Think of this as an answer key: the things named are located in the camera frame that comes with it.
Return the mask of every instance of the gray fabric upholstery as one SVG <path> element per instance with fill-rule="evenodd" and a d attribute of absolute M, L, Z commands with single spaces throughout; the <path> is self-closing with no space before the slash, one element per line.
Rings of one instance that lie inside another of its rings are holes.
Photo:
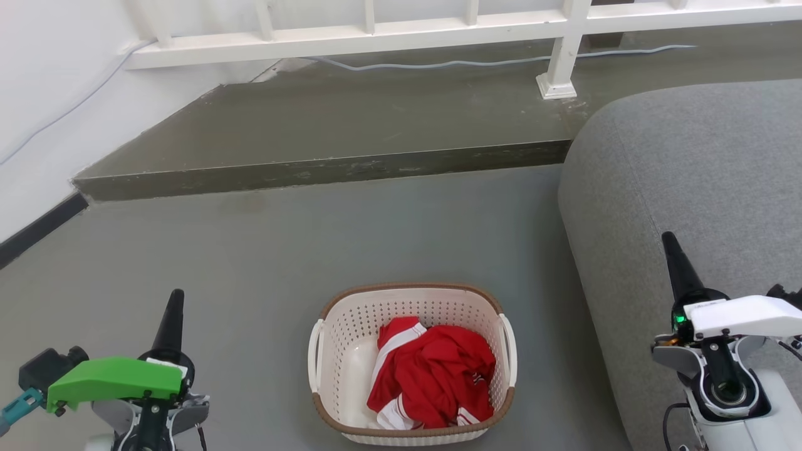
<path fill-rule="evenodd" d="M 650 359 L 670 332 L 660 234 L 676 233 L 702 281 L 731 297 L 802 286 L 802 80 L 680 87 L 616 101 L 593 116 L 565 161 L 560 210 L 627 435 L 664 449 L 676 375 Z M 802 365 L 767 343 L 802 404 Z M 684 412 L 674 447 L 694 443 Z"/>

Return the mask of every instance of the black cable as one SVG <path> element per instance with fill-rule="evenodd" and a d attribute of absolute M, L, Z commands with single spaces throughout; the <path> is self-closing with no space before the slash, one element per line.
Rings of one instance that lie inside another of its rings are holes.
<path fill-rule="evenodd" d="M 201 425 L 195 425 L 195 427 L 198 430 L 198 438 L 200 438 L 200 448 L 203 449 L 203 451 L 209 451 L 206 448 L 206 434 L 203 433 L 203 428 Z"/>
<path fill-rule="evenodd" d="M 796 349 L 794 349 L 793 347 L 788 346 L 788 344 L 785 343 L 784 341 L 777 340 L 777 344 L 787 349 L 788 352 L 791 352 L 797 359 L 802 360 L 802 355 L 799 352 L 797 352 Z"/>
<path fill-rule="evenodd" d="M 668 442 L 668 416 L 675 408 L 691 408 L 688 403 L 677 403 L 668 406 L 666 413 L 662 416 L 662 440 L 666 443 L 666 451 L 671 451 L 671 443 Z"/>

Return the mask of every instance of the red clothing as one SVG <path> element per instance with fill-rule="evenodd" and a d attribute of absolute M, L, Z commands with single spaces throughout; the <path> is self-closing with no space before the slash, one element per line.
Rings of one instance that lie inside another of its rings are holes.
<path fill-rule="evenodd" d="M 413 420 L 403 426 L 385 426 L 389 429 L 410 429 L 418 423 L 426 429 L 445 428 L 490 418 L 488 383 L 496 358 L 484 338 L 456 326 L 434 326 L 421 333 L 422 329 L 417 318 L 393 319 L 381 328 L 379 361 L 367 406 L 380 412 L 380 420 L 386 408 Z M 398 346 L 402 336 L 407 337 L 406 343 Z M 391 341 L 394 349 L 383 353 Z"/>

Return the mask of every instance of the brown basket rim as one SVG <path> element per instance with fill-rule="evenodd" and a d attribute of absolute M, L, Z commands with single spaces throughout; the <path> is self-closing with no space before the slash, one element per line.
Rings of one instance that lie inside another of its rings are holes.
<path fill-rule="evenodd" d="M 480 288 L 476 288 L 470 285 L 464 285 L 459 283 L 427 283 L 427 282 L 418 282 L 418 283 L 379 283 L 375 285 L 367 285 L 367 286 L 359 286 L 356 288 L 352 288 L 350 290 L 343 291 L 339 295 L 337 295 L 334 299 L 331 300 L 326 307 L 323 308 L 323 312 L 320 314 L 320 318 L 326 320 L 326 317 L 329 314 L 331 308 L 344 298 L 350 295 L 356 295 L 357 293 L 365 293 L 367 291 L 381 291 L 381 290 L 394 290 L 399 288 L 445 288 L 451 290 L 462 290 L 462 291 L 471 291 L 472 293 L 476 293 L 477 295 L 483 297 L 485 300 L 492 305 L 493 310 L 496 311 L 497 314 L 504 313 L 501 310 L 501 305 L 496 301 L 496 298 L 493 298 L 488 292 L 481 290 Z M 320 398 L 319 393 L 312 393 L 312 401 L 314 402 L 315 410 L 318 411 L 318 415 L 329 425 L 332 429 L 349 435 L 356 435 L 356 436 L 368 436 L 368 437 L 387 437 L 387 438 L 413 438 L 413 437 L 442 437 L 448 435 L 456 435 L 462 433 L 473 433 L 476 431 L 485 430 L 495 426 L 504 415 L 507 414 L 510 406 L 512 405 L 512 398 L 515 396 L 515 387 L 507 388 L 507 396 L 504 397 L 504 403 L 501 407 L 493 413 L 493 416 L 488 418 L 485 421 L 480 423 L 476 423 L 475 425 L 465 425 L 465 426 L 452 426 L 450 428 L 441 428 L 441 429 L 416 429 L 411 431 L 397 431 L 397 430 L 386 430 L 386 429 L 369 429 L 369 428 L 354 428 L 351 426 L 346 426 L 339 421 L 336 421 L 334 418 L 329 415 L 326 411 L 326 408 L 323 406 L 323 401 Z"/>

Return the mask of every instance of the laundry basket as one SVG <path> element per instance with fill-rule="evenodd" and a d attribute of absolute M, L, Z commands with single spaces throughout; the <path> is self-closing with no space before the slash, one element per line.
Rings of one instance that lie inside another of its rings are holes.
<path fill-rule="evenodd" d="M 410 431 L 374 429 L 367 407 L 379 328 L 399 316 L 417 316 L 425 327 L 461 326 L 482 335 L 496 357 L 490 381 L 495 413 L 476 425 Z M 477 438 L 509 410 L 515 392 L 517 353 L 512 327 L 499 303 L 470 286 L 389 284 L 347 291 L 323 309 L 309 340 L 309 386 L 320 417 L 342 435 L 370 445 L 442 445 Z"/>

